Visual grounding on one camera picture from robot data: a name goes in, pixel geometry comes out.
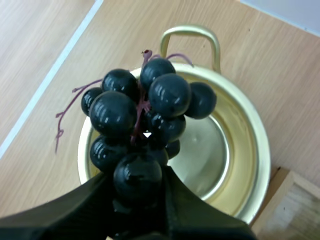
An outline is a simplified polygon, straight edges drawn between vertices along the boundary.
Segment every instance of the wooden table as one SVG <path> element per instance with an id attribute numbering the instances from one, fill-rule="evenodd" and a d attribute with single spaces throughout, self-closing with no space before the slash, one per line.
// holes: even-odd
<path id="1" fill-rule="evenodd" d="M 99 8 L 93 0 L 0 1 L 1 143 L 93 5 Z M 222 74 L 257 107 L 272 163 L 320 186 L 319 38 L 232 0 L 106 0 L 0 159 L 0 216 L 79 186 L 80 100 L 63 119 L 57 154 L 55 114 L 74 87 L 113 68 L 140 67 L 141 52 L 158 52 L 163 32 L 184 23 L 218 36 Z M 209 50 L 202 38 L 173 37 L 169 46 L 208 68 Z"/>

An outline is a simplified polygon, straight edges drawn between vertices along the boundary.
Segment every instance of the dark purple grape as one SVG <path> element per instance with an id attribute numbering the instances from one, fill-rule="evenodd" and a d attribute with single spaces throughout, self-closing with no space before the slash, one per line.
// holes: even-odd
<path id="1" fill-rule="evenodd" d="M 127 139 L 98 136 L 91 145 L 90 158 L 103 173 L 113 173 L 117 164 L 128 152 Z"/>
<path id="2" fill-rule="evenodd" d="M 145 153 L 126 155 L 115 168 L 113 183 L 118 195 L 126 202 L 145 205 L 159 193 L 162 170 L 154 158 Z"/>
<path id="3" fill-rule="evenodd" d="M 166 118 L 183 115 L 189 107 L 191 96 L 190 85 L 174 73 L 158 77 L 148 92 L 152 109 Z"/>
<path id="4" fill-rule="evenodd" d="M 135 141 L 134 146 L 131 146 L 130 152 L 149 154 L 160 164 L 160 166 L 166 166 L 169 160 L 165 145 L 152 136 L 143 139 L 138 138 Z"/>
<path id="5" fill-rule="evenodd" d="M 215 92 L 209 85 L 203 82 L 192 82 L 190 87 L 192 98 L 185 115 L 193 119 L 204 119 L 208 117 L 217 104 Z"/>
<path id="6" fill-rule="evenodd" d="M 140 91 L 136 78 L 125 69 L 111 70 L 105 75 L 101 87 L 103 91 L 123 93 L 136 103 L 140 98 Z"/>
<path id="7" fill-rule="evenodd" d="M 168 143 L 165 146 L 166 153 L 168 154 L 169 159 L 174 158 L 180 152 L 180 141 L 176 140 Z"/>
<path id="8" fill-rule="evenodd" d="M 86 91 L 81 99 L 81 108 L 85 115 L 89 115 L 89 109 L 91 104 L 100 94 L 103 93 L 103 90 L 100 87 L 93 87 Z"/>
<path id="9" fill-rule="evenodd" d="M 132 134 L 137 120 L 136 104 L 117 91 L 106 91 L 91 105 L 89 117 L 94 129 L 110 138 Z"/>
<path id="10" fill-rule="evenodd" d="M 151 155 L 160 166 L 166 166 L 169 160 L 163 144 L 157 141 L 154 137 L 148 138 L 148 145 L 146 146 L 146 153 Z"/>
<path id="11" fill-rule="evenodd" d="M 176 70 L 171 62 L 165 58 L 150 60 L 141 70 L 140 82 L 146 92 L 153 81 L 164 74 L 175 74 Z"/>
<path id="12" fill-rule="evenodd" d="M 183 115 L 165 118 L 157 112 L 149 111 L 146 117 L 152 136 L 164 145 L 177 140 L 186 129 L 186 119 Z"/>

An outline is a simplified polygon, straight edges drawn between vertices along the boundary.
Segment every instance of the white stripe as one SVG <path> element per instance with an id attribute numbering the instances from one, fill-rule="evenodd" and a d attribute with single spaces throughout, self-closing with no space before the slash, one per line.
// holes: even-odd
<path id="1" fill-rule="evenodd" d="M 91 20 L 95 16 L 95 14 L 97 13 L 97 11 L 100 8 L 100 6 L 102 5 L 103 1 L 104 0 L 96 0 L 95 1 L 93 6 L 89 10 L 87 15 L 83 19 L 83 21 L 81 22 L 81 24 L 79 25 L 79 27 L 76 29 L 76 31 L 74 32 L 74 34 L 70 38 L 69 42 L 66 44 L 66 46 L 62 50 L 61 54 L 59 55 L 59 57 L 57 58 L 57 60 L 53 64 L 53 66 L 51 67 L 50 71 L 47 73 L 47 75 L 43 79 L 42 83 L 40 84 L 38 89 L 35 91 L 34 95 L 32 96 L 31 100 L 29 101 L 29 103 L 27 104 L 25 109 L 23 110 L 19 119 L 16 121 L 15 125 L 13 126 L 13 128 L 11 129 L 11 131 L 9 132 L 9 134 L 6 136 L 5 140 L 1 144 L 1 146 L 0 146 L 0 159 L 3 157 L 3 155 L 5 154 L 7 149 L 9 148 L 10 144 L 15 139 L 16 135 L 18 134 L 21 127 L 26 122 L 30 113 L 35 108 L 37 102 L 39 101 L 41 96 L 44 94 L 45 90 L 47 89 L 47 87 L 51 83 L 52 79 L 55 77 L 56 73 L 58 72 L 58 70 L 60 69 L 60 67 L 62 66 L 62 64 L 66 60 L 66 58 L 68 57 L 69 53 L 74 48 L 77 41 L 79 40 L 81 35 L 84 33 L 87 26 L 89 25 L 89 23 L 91 22 Z"/>

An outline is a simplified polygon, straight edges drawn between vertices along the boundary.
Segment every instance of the white wall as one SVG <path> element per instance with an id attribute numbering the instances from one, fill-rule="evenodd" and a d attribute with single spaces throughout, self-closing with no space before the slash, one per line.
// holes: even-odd
<path id="1" fill-rule="evenodd" d="M 320 0 L 240 0 L 320 37 Z"/>

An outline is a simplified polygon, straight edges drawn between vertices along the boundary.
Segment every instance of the gold pot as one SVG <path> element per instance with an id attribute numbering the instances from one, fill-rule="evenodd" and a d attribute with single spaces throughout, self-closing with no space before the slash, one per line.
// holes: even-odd
<path id="1" fill-rule="evenodd" d="M 270 178 L 268 137 L 257 110 L 231 81 L 220 73 L 220 45 L 216 35 L 197 25 L 180 25 L 167 30 L 160 52 L 167 55 L 171 35 L 207 38 L 212 49 L 212 68 L 172 63 L 188 82 L 209 84 L 217 95 L 214 112 L 202 120 L 186 119 L 181 151 L 169 161 L 182 182 L 213 207 L 250 223 L 257 214 Z M 131 73 L 138 79 L 141 68 Z M 90 161 L 90 146 L 98 133 L 87 117 L 78 146 L 81 184 L 99 170 Z"/>

